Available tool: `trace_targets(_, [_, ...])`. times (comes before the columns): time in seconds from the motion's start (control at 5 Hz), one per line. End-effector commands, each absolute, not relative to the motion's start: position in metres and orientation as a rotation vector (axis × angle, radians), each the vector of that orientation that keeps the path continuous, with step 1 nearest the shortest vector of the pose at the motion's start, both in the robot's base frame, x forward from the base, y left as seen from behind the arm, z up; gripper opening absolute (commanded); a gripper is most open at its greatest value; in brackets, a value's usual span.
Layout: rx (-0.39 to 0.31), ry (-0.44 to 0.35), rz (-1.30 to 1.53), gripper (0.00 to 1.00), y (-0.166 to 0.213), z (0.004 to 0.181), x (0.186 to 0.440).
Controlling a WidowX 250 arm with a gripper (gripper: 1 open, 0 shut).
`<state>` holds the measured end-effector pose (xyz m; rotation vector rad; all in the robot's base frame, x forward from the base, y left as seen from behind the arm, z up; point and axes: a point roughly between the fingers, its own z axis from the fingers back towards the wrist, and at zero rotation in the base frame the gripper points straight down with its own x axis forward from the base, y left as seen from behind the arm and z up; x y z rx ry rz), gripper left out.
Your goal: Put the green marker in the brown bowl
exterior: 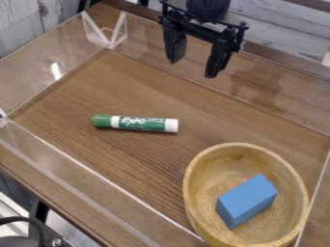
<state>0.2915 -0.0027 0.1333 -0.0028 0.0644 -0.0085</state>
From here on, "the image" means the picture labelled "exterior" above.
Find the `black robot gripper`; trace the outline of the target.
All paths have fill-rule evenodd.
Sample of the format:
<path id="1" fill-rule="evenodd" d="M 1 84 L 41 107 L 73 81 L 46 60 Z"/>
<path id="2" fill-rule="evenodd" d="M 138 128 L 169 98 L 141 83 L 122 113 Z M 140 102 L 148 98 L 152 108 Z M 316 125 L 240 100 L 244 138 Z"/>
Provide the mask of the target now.
<path id="1" fill-rule="evenodd" d="M 185 55 L 185 34 L 212 43 L 204 76 L 213 78 L 229 61 L 232 50 L 240 51 L 248 24 L 229 13 L 231 0 L 160 0 L 164 26 L 164 52 L 174 64 Z"/>

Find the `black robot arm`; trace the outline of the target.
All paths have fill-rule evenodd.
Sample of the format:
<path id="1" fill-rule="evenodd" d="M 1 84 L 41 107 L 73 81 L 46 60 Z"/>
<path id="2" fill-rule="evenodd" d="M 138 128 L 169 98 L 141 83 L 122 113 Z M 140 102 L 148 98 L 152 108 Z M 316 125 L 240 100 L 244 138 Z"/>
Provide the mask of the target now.
<path id="1" fill-rule="evenodd" d="M 186 37 L 210 43 L 204 76 L 213 78 L 225 68 L 232 53 L 240 52 L 248 25 L 229 12 L 231 0 L 160 0 L 164 53 L 174 64 L 185 56 Z"/>

